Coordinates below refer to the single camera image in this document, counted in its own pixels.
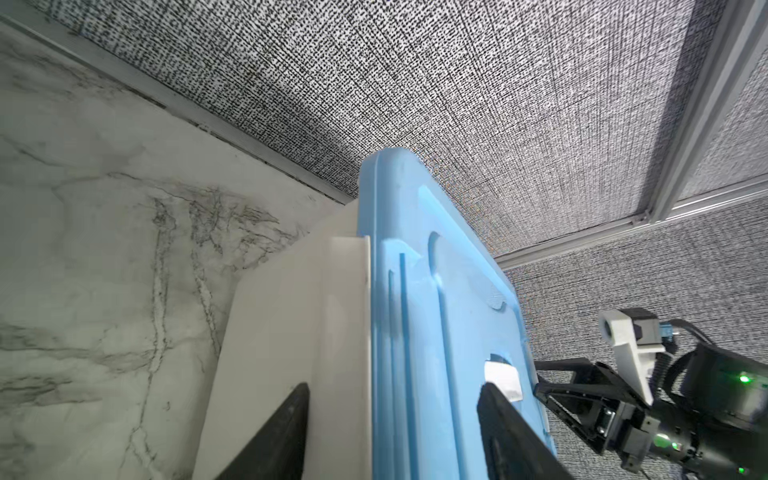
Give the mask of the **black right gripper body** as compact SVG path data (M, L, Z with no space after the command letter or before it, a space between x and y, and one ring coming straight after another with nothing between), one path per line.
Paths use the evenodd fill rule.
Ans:
M766 364L700 343L672 364L662 390L651 406L621 402L599 415L591 448L616 453L631 472L652 458L699 479L766 478Z

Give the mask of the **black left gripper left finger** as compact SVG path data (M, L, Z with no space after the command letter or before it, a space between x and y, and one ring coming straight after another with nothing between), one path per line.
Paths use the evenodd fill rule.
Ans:
M310 389L298 384L217 479L301 479Z

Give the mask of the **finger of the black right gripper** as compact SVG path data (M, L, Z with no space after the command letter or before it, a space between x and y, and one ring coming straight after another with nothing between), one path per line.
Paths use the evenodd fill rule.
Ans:
M603 453L606 437L598 432L603 401L567 385L538 383L535 397L595 453Z
M594 368L594 364L587 358L570 358L564 360L537 360L534 362L538 371L567 371L576 375L587 375Z

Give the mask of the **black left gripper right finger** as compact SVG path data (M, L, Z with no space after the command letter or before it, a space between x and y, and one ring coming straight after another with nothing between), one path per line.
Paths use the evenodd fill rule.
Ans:
M489 479L573 479L495 384L482 386L477 413Z

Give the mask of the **white plastic storage bin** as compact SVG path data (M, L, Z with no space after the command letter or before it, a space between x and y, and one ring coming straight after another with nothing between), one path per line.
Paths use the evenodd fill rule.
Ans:
M372 475L371 246L350 203L239 281L193 475L215 479L300 383L301 479Z

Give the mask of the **blue plastic bin lid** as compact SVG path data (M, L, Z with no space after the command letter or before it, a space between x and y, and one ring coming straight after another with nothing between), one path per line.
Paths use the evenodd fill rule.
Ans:
M477 403L491 360L517 370L515 408L552 447L515 289L416 154L363 161L358 232L371 242L374 477L485 478Z

